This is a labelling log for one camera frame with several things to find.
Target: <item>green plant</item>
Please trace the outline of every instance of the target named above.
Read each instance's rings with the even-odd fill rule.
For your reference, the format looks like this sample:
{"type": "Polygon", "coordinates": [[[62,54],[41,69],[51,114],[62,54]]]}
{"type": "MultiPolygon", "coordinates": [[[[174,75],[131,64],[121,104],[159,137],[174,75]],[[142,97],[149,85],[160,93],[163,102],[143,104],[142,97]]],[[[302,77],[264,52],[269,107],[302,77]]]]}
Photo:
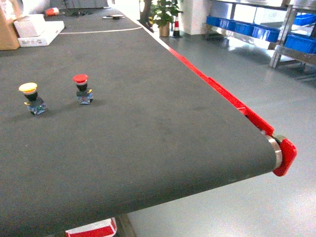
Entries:
{"type": "Polygon", "coordinates": [[[152,2],[153,23],[158,27],[165,26],[168,22],[173,23],[174,16],[179,12],[178,0],[153,0],[152,2]]]}

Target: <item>potted plant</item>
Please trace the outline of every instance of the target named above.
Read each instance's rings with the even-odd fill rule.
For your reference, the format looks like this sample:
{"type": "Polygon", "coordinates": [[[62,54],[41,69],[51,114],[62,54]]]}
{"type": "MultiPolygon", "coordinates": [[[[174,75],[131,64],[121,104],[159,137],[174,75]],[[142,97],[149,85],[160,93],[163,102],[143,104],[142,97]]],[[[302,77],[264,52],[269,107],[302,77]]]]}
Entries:
{"type": "Polygon", "coordinates": [[[174,16],[179,12],[178,0],[153,0],[151,13],[153,23],[158,25],[160,37],[169,36],[170,23],[173,23],[174,16]]]}

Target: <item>cardboard box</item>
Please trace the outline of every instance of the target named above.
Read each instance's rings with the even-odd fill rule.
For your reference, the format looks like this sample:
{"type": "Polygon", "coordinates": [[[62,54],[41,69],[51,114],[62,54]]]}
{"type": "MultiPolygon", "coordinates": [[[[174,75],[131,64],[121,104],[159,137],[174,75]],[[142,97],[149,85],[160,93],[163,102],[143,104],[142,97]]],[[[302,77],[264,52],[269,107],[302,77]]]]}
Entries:
{"type": "Polygon", "coordinates": [[[48,46],[65,28],[63,21],[47,21],[46,30],[37,37],[19,38],[21,47],[48,46]]]}
{"type": "Polygon", "coordinates": [[[0,50],[20,47],[13,21],[21,16],[16,0],[0,0],[0,50]]]}
{"type": "Polygon", "coordinates": [[[45,28],[44,15],[27,15],[14,21],[14,26],[20,38],[40,36],[45,28]]]}

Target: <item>red side rail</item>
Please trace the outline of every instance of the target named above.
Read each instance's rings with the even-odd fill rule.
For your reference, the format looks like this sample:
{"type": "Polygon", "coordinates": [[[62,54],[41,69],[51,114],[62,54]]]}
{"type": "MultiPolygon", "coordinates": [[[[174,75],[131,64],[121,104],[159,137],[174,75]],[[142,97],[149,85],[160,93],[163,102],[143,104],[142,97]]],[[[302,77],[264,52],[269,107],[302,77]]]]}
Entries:
{"type": "MultiPolygon", "coordinates": [[[[168,45],[162,43],[162,45],[167,48],[176,58],[183,62],[188,68],[195,72],[199,77],[201,77],[207,84],[213,87],[218,93],[220,93],[225,99],[232,103],[236,109],[238,109],[243,115],[247,118],[260,130],[265,131],[265,133],[273,137],[274,128],[259,117],[255,112],[253,112],[249,107],[242,103],[239,99],[233,96],[228,90],[221,86],[217,81],[212,78],[207,77],[199,69],[197,69],[189,60],[177,53],[175,50],[170,48],[168,45]]],[[[273,173],[277,176],[283,176],[289,170],[291,164],[293,163],[297,150],[295,146],[288,140],[283,139],[280,142],[280,148],[282,151],[282,164],[279,168],[275,169],[273,173]]]]}

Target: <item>white box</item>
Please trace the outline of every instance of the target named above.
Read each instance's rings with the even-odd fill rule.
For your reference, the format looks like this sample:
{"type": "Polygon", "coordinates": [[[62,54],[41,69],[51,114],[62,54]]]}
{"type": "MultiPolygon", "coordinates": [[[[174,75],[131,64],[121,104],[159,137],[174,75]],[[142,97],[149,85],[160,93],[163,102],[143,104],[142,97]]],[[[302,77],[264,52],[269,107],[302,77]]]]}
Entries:
{"type": "Polygon", "coordinates": [[[63,21],[47,21],[46,30],[37,37],[18,38],[21,47],[48,46],[65,28],[63,21]]]}
{"type": "Polygon", "coordinates": [[[46,22],[43,14],[27,15],[14,21],[20,38],[40,36],[44,32],[46,22]]]}

